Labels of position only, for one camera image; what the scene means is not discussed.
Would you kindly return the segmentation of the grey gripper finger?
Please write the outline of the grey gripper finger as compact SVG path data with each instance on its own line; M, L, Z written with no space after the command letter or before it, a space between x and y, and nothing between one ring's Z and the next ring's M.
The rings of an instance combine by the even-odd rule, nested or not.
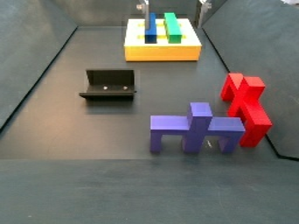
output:
M145 26L150 26L150 0L139 0L137 8L145 13Z
M205 15L212 9L212 0L200 0L200 3L201 3L201 15L200 15L198 27L202 28Z

